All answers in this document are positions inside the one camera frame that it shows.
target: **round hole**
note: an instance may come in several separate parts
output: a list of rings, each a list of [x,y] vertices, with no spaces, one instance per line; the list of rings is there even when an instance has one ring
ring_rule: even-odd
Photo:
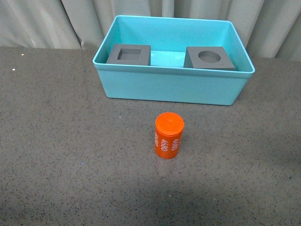
[[[212,51],[202,51],[198,54],[198,57],[207,63],[216,63],[221,60],[220,55]]]

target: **gray foam block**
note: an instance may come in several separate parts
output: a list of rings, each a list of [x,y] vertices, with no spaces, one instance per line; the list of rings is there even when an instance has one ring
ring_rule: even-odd
[[[235,66],[222,46],[187,47],[184,67],[228,71],[235,70]]]
[[[115,44],[107,64],[118,65],[150,65],[151,46]]]

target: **foam block with round hole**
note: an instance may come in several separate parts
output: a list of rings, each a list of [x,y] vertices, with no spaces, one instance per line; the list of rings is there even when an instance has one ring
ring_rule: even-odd
[[[187,47],[184,67],[234,71],[235,66],[222,46]]]

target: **square hole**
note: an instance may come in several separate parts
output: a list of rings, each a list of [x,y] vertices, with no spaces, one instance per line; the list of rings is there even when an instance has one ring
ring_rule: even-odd
[[[139,60],[141,49],[139,48],[121,48],[117,56],[118,60]]]

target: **printed number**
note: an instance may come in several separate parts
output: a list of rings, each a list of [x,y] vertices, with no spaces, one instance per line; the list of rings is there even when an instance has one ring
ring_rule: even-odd
[[[163,139],[161,140],[161,150],[167,152],[168,149],[168,141]]]
[[[172,146],[171,150],[175,151],[178,148],[178,145],[179,145],[179,139],[175,139],[173,141],[173,146]]]
[[[157,133],[155,132],[155,145],[158,147],[159,146],[159,141],[158,141],[158,135]]]

